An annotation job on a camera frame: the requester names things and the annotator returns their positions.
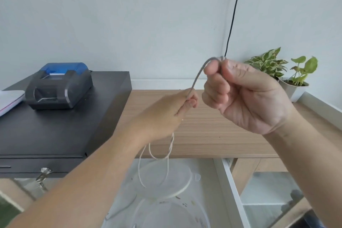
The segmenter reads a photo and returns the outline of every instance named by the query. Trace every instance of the wooden tabletop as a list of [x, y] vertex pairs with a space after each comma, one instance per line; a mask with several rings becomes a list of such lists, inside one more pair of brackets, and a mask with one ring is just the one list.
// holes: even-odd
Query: wooden tabletop
[[[118, 126], [126, 123], [147, 106], [164, 95], [178, 90], [132, 90], [122, 112]], [[295, 104], [298, 111], [319, 132], [342, 149], [342, 131], [304, 105]], [[164, 157], [170, 138], [151, 144], [152, 154]], [[175, 132], [171, 157], [278, 157], [273, 148], [261, 136], [237, 127], [218, 112], [205, 105], [200, 99], [199, 107], [191, 109]]]

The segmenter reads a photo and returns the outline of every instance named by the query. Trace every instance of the receipt printer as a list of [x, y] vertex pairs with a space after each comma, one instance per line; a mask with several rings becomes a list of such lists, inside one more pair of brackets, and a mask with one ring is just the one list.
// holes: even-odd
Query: receipt printer
[[91, 72], [82, 63], [48, 63], [37, 71], [25, 91], [32, 109], [70, 109], [93, 86]]

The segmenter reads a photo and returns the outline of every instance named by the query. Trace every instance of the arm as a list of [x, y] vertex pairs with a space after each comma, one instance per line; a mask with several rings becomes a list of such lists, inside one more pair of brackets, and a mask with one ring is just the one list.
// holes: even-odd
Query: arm
[[342, 152], [295, 109], [264, 135], [327, 227], [342, 224]]
[[170, 135], [197, 106], [189, 90], [165, 96], [114, 133], [51, 191], [16, 217], [8, 228], [100, 227], [127, 169], [147, 143]]
[[238, 126], [265, 137], [329, 228], [342, 224], [342, 152], [297, 112], [273, 78], [225, 60], [204, 69], [203, 101]]

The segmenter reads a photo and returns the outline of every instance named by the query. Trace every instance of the hand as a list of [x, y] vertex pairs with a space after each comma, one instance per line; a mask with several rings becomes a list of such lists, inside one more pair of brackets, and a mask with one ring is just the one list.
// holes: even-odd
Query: hand
[[162, 97], [133, 120], [147, 134], [145, 143], [171, 135], [182, 122], [186, 112], [198, 106], [198, 95], [195, 90], [192, 90], [190, 98], [186, 99], [189, 91], [190, 89], [186, 89]]
[[282, 126], [294, 109], [275, 79], [253, 67], [224, 60], [204, 69], [208, 79], [202, 99], [237, 126], [267, 134]]

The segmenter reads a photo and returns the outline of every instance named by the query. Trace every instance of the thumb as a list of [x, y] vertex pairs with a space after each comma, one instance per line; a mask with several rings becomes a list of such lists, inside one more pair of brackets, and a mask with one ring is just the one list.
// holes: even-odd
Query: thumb
[[185, 103], [181, 106], [181, 108], [178, 110], [176, 116], [183, 119], [183, 117], [185, 117], [185, 114], [187, 111], [189, 111], [189, 109], [191, 107], [193, 107], [194, 105], [196, 105], [196, 100], [194, 99], [189, 99], [186, 100]]
[[264, 72], [240, 69], [231, 63], [222, 68], [222, 75], [227, 81], [253, 91], [267, 91], [276, 84], [276, 80]]

